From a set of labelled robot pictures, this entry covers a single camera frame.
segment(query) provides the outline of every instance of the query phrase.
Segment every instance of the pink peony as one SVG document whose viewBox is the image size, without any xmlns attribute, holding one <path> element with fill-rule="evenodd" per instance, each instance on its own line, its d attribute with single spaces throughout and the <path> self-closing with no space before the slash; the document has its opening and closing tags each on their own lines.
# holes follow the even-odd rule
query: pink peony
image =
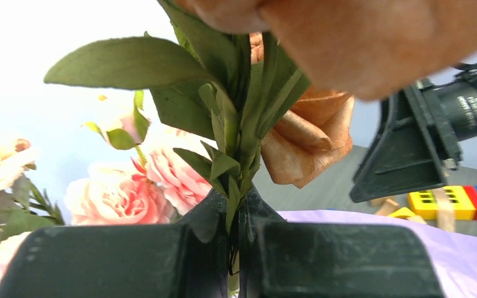
<svg viewBox="0 0 477 298">
<path fill-rule="evenodd" d="M 168 224 L 174 209 L 161 189 L 123 169 L 91 165 L 90 178 L 70 183 L 65 205 L 73 225 Z"/>
<path fill-rule="evenodd" d="M 165 198 L 184 215 L 200 203 L 211 190 L 211 185 L 188 165 L 173 148 L 184 148 L 208 158 L 197 135 L 167 127 L 149 138 L 153 144 L 145 148 L 147 164 L 142 171 L 147 178 L 161 183 Z"/>
</svg>

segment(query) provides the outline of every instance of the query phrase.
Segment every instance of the camera lens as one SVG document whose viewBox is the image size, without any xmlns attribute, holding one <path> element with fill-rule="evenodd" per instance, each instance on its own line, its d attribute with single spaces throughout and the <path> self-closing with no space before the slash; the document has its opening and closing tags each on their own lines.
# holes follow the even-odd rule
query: camera lens
<svg viewBox="0 0 477 298">
<path fill-rule="evenodd" d="M 477 75 L 435 91 L 458 141 L 477 136 Z"/>
</svg>

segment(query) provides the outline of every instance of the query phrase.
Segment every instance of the purple cloth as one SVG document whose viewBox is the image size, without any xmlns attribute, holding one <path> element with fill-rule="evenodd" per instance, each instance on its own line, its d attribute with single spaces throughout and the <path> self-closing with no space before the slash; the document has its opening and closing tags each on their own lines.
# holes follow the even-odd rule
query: purple cloth
<svg viewBox="0 0 477 298">
<path fill-rule="evenodd" d="M 280 211 L 290 222 L 401 225 L 414 231 L 427 247 L 445 295 L 477 298 L 477 237 L 449 233 L 403 219 L 337 210 Z"/>
</svg>

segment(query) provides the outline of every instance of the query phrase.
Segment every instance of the white backdrop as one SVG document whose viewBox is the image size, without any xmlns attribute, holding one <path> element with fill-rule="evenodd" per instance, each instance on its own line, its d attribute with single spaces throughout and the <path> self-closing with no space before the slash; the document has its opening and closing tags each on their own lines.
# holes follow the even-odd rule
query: white backdrop
<svg viewBox="0 0 477 298">
<path fill-rule="evenodd" d="M 68 183 L 85 177 L 91 162 L 128 160 L 129 152 L 109 148 L 80 125 L 94 120 L 98 94 L 132 97 L 132 93 L 45 85 L 45 72 L 86 43 L 140 36 L 144 31 L 174 40 L 168 19 L 154 0 L 0 0 L 0 128 L 17 130 L 41 147 L 38 171 L 29 176 L 38 187 L 47 188 L 53 200 L 63 197 Z M 437 77 L 448 78 L 449 72 Z M 354 144 L 370 143 L 378 118 L 377 104 L 356 105 Z M 464 142 L 463 148 L 463 164 L 477 168 L 477 138 Z"/>
</svg>

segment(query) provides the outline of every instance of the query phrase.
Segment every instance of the black camera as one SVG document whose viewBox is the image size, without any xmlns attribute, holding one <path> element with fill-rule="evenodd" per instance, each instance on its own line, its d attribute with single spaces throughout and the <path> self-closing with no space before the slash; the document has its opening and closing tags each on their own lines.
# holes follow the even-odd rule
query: black camera
<svg viewBox="0 0 477 298">
<path fill-rule="evenodd" d="M 353 202 L 447 185 L 462 160 L 459 142 L 477 136 L 477 63 L 455 66 L 447 84 L 420 79 L 381 102 L 378 132 L 353 177 Z"/>
</svg>

